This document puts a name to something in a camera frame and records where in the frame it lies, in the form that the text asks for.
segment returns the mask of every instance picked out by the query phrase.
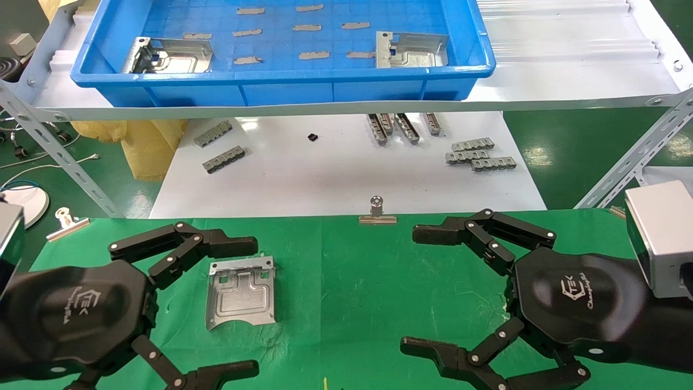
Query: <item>white cable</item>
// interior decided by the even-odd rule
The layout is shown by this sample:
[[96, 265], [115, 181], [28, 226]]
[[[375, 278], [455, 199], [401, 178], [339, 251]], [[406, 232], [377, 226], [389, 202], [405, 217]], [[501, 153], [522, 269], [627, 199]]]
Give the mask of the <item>white cable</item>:
[[[66, 143], [66, 144], [63, 145], [62, 147], [66, 148], [66, 147], [68, 147], [68, 146], [74, 144], [75, 141], [77, 141], [78, 139], [80, 139], [80, 137], [82, 137], [82, 136], [79, 135], [79, 134], [77, 134], [77, 137], [75, 137], [75, 139], [73, 139], [72, 141]], [[3, 165], [2, 167], [0, 167], [0, 169], [5, 169], [5, 168], [9, 168], [9, 167], [14, 167], [14, 166], [16, 166], [16, 165], [24, 164], [25, 162], [32, 162], [32, 161], [36, 161], [36, 160], [41, 160], [42, 158], [46, 157], [47, 155], [48, 155], [48, 153], [46, 153], [46, 152], [41, 152], [41, 153], [39, 153], [38, 157], [30, 158], [29, 160], [22, 160], [22, 161], [19, 161], [19, 162], [13, 162], [12, 164]]]
[[[77, 163], [79, 164], [79, 163], [87, 161], [87, 160], [98, 160], [98, 154], [94, 153], [93, 155], [90, 155], [87, 158], [83, 158], [81, 160], [78, 160]], [[10, 184], [14, 179], [20, 177], [21, 175], [24, 175], [25, 173], [27, 173], [29, 171], [33, 171], [34, 169], [39, 169], [39, 168], [48, 168], [48, 167], [50, 167], [50, 168], [62, 168], [60, 165], [51, 165], [51, 164], [39, 165], [38, 167], [31, 167], [29, 169], [25, 169], [25, 170], [19, 172], [18, 174], [14, 175], [12, 178], [10, 178], [10, 180], [7, 180], [4, 184], [0, 185], [0, 187], [2, 187], [2, 188], [7, 187], [7, 185]]]

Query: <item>logo on robotic hand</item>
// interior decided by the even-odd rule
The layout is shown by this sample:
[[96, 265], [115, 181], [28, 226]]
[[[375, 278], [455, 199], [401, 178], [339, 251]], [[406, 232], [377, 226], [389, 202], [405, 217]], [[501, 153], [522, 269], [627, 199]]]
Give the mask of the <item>logo on robotic hand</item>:
[[566, 275], [565, 280], [561, 280], [563, 295], [572, 300], [578, 300], [587, 295], [587, 308], [591, 310], [594, 308], [594, 302], [592, 300], [592, 287], [590, 286], [590, 281], [582, 272], [580, 273], [580, 278], [582, 280], [574, 280], [572, 276]]
[[72, 291], [72, 294], [70, 294], [70, 297], [67, 299], [67, 305], [65, 305], [65, 314], [62, 317], [63, 325], [70, 322], [72, 310], [79, 309], [79, 315], [86, 316], [89, 314], [89, 308], [96, 307], [96, 305], [98, 304], [98, 299], [101, 296], [100, 292], [94, 289], [90, 289], [77, 294], [80, 290], [82, 290], [82, 286], [75, 287], [75, 289]]

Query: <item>white work surface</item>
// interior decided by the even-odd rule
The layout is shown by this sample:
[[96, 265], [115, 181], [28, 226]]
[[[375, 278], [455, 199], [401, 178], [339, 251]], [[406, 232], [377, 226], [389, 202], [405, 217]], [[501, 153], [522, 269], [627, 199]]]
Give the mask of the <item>white work surface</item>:
[[[419, 114], [409, 118], [417, 145], [395, 130], [379, 146], [366, 115], [313, 115], [231, 119], [234, 129], [203, 149], [193, 138], [222, 119], [192, 120], [150, 218], [364, 215], [373, 195], [385, 214], [546, 209], [500, 112], [438, 114], [439, 137]], [[491, 157], [511, 156], [518, 167], [473, 172], [445, 163], [453, 142], [482, 137], [496, 143]], [[212, 174], [202, 168], [236, 145], [249, 149], [245, 157]]]

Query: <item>blue plastic bin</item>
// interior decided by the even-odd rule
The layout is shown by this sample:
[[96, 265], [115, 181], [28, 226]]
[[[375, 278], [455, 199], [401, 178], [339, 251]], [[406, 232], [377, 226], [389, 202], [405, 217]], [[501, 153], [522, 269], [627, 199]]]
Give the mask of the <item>blue plastic bin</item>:
[[[323, 4], [297, 12], [297, 6]], [[260, 15], [238, 8], [265, 7]], [[369, 22], [344, 30], [343, 23]], [[320, 24], [320, 31], [293, 31]], [[259, 35], [234, 31], [262, 28]], [[376, 32], [447, 34], [448, 66], [377, 69]], [[137, 36], [210, 33], [210, 70], [198, 74], [120, 74]], [[299, 53], [330, 51], [300, 60]], [[235, 65], [257, 56], [262, 63]], [[495, 69], [476, 0], [102, 0], [71, 77], [116, 107], [242, 106], [337, 101], [463, 100]]]

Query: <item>green mat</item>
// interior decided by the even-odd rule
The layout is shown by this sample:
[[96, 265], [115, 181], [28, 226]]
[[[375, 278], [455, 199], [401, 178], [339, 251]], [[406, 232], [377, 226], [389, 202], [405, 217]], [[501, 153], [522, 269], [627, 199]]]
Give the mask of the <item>green mat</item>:
[[[557, 251], [633, 257], [625, 223], [604, 210], [513, 215], [555, 231]], [[187, 220], [197, 228], [222, 228], [232, 237], [257, 237], [261, 252], [275, 258], [279, 322], [225, 323], [208, 332], [204, 312], [211, 260], [203, 260], [159, 294], [152, 340], [183, 373], [223, 362], [259, 361], [258, 377], [231, 382], [225, 389], [472, 389], [440, 378], [431, 361], [399, 352], [405, 335], [471, 348], [507, 317], [505, 279], [469, 249], [412, 242], [413, 225], [438, 224], [444, 217], [403, 215], [396, 226], [359, 226], [355, 216]], [[97, 219], [47, 244], [33, 270], [106, 264], [110, 242], [172, 222]], [[138, 266], [147, 269], [158, 259]], [[690, 375], [581, 360], [592, 371], [592, 379], [581, 387], [585, 390], [693, 386]], [[511, 376], [555, 365], [518, 340], [493, 366]], [[0, 390], [62, 390], [72, 379], [14, 382]], [[100, 390], [164, 387], [141, 358], [98, 385]]]

